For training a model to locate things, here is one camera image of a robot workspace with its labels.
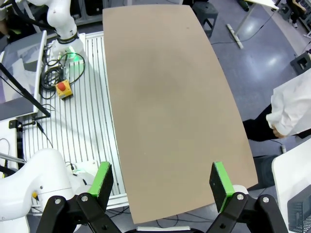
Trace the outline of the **person's right hand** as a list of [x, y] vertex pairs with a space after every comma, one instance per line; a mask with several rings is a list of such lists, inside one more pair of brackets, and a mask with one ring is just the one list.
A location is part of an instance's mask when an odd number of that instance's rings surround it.
[[282, 135], [282, 134], [276, 129], [275, 126], [273, 126], [272, 130], [273, 130], [273, 134], [274, 134], [274, 136], [275, 136], [276, 138], [285, 138], [285, 137], [287, 137], [286, 135]]

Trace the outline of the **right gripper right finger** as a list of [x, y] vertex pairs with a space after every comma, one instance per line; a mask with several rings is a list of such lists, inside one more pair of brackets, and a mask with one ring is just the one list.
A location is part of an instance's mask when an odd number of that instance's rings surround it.
[[248, 193], [236, 191], [222, 162], [212, 164], [209, 184], [218, 216], [208, 233], [230, 233], [237, 223], [246, 224], [252, 233], [288, 232], [275, 198], [260, 195], [255, 199]]

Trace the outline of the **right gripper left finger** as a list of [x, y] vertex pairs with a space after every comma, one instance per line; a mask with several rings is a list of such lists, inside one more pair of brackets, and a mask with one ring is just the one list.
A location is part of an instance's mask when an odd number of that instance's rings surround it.
[[63, 196], [48, 199], [38, 233], [72, 233], [78, 225], [87, 225], [93, 233], [120, 233], [105, 213], [113, 186], [112, 166], [102, 162], [88, 191], [67, 200]]

